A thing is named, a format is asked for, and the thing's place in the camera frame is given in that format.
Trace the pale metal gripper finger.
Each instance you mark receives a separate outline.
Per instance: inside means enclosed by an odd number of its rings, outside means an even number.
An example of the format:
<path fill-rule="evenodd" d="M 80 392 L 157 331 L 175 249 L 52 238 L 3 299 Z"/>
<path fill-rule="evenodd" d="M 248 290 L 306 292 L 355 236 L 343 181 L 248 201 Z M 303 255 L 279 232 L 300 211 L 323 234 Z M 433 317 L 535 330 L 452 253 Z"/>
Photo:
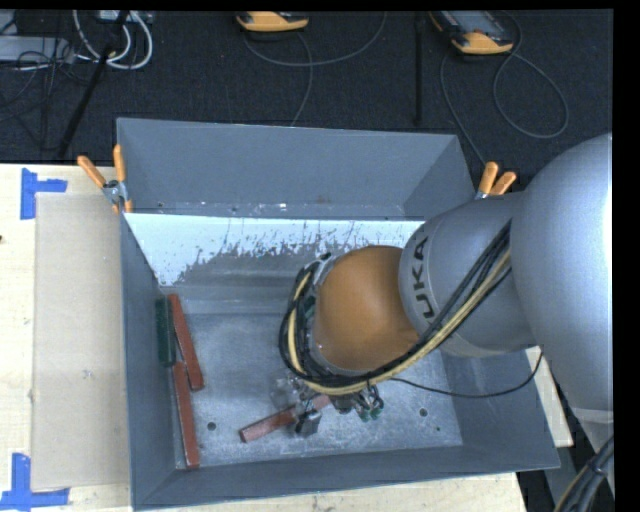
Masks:
<path fill-rule="evenodd" d="M 271 401 L 276 408 L 290 408 L 301 402 L 301 391 L 297 377 L 276 377 L 271 384 Z"/>
<path fill-rule="evenodd" d="M 297 436 L 311 436 L 318 432 L 322 413 L 316 409 L 305 411 L 294 424 L 294 433 Z"/>

